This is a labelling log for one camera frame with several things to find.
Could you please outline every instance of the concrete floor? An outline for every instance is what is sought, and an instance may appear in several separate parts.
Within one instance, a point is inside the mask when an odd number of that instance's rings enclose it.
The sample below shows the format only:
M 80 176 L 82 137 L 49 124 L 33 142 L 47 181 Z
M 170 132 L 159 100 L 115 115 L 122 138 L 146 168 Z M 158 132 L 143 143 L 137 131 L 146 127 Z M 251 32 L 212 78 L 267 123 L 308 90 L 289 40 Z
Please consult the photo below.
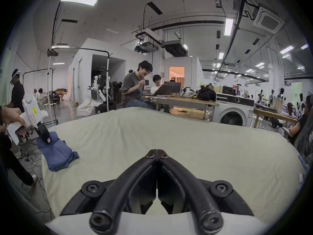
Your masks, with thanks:
M 83 118 L 82 116 L 76 115 L 77 107 L 72 106 L 71 102 L 62 102 L 61 104 L 58 104 L 57 107 L 58 110 L 55 109 L 55 114 L 59 124 Z M 121 104 L 117 105 L 117 109 L 119 108 L 122 108 Z M 262 128 L 269 131 L 276 131 L 274 128 L 269 126 L 268 121 L 263 122 Z M 30 135 L 30 139 L 34 139 L 35 137 L 37 137 L 36 132 Z M 12 150 L 13 153 L 17 152 L 17 149 L 14 149 L 14 147 Z M 45 184 L 42 179 L 41 152 L 37 149 L 36 145 L 30 144 L 27 154 L 28 156 L 19 159 L 19 162 L 30 174 L 36 174 L 38 176 L 38 182 L 34 191 L 30 193 L 30 187 L 22 184 L 21 180 L 13 173 L 13 171 L 9 170 L 8 177 L 17 191 L 21 193 L 25 201 L 30 203 L 30 209 L 36 213 L 37 218 L 40 221 L 47 223 L 54 218 L 54 215 L 51 211 L 47 195 L 45 193 Z

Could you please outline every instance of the sticker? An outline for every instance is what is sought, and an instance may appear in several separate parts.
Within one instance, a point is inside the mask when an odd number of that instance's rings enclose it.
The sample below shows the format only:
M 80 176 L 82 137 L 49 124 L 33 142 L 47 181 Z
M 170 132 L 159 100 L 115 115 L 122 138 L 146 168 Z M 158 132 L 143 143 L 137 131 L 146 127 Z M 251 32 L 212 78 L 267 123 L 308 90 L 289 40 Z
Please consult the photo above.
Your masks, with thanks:
M 35 115 L 37 115 L 36 108 L 35 108 L 35 107 L 33 107 L 33 108 L 32 108 L 32 110 L 33 110 L 34 114 L 35 114 Z

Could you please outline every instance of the laptop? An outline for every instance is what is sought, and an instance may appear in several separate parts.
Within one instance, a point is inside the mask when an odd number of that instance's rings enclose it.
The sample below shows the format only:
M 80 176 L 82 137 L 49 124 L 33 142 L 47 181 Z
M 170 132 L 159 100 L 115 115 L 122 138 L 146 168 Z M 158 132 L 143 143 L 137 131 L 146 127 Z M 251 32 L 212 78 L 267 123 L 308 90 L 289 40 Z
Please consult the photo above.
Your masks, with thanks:
M 169 84 L 162 84 L 161 87 L 153 94 L 140 94 L 142 96 L 157 96 L 157 95 L 170 95 L 173 93 L 173 86 Z
M 164 84 L 172 85 L 173 86 L 173 93 L 179 93 L 180 92 L 180 87 L 182 83 L 178 82 L 164 82 Z

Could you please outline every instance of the human hand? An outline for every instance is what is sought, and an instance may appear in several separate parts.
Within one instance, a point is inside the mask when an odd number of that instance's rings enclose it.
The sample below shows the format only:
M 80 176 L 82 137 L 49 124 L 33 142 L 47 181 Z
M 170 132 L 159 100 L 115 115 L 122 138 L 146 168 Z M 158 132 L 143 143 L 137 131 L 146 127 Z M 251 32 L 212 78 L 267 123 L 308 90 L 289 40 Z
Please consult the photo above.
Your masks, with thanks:
M 25 120 L 20 117 L 21 113 L 19 108 L 2 107 L 2 121 L 6 124 L 19 122 L 22 126 L 27 127 Z
M 138 83 L 137 87 L 138 88 L 142 88 L 145 84 L 146 84 L 146 81 L 144 79 L 140 80 L 140 82 Z

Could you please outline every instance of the blue cloth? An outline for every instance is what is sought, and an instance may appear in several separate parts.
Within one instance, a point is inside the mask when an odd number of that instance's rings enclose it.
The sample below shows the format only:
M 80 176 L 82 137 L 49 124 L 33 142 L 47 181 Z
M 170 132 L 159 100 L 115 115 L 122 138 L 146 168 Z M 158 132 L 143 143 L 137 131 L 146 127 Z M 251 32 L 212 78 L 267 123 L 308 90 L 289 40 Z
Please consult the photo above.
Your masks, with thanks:
M 48 168 L 51 171 L 59 171 L 68 168 L 69 164 L 78 159 L 76 151 L 72 151 L 65 141 L 59 139 L 56 132 L 50 132 L 51 143 L 45 143 L 40 137 L 36 138 L 38 148 L 45 156 Z

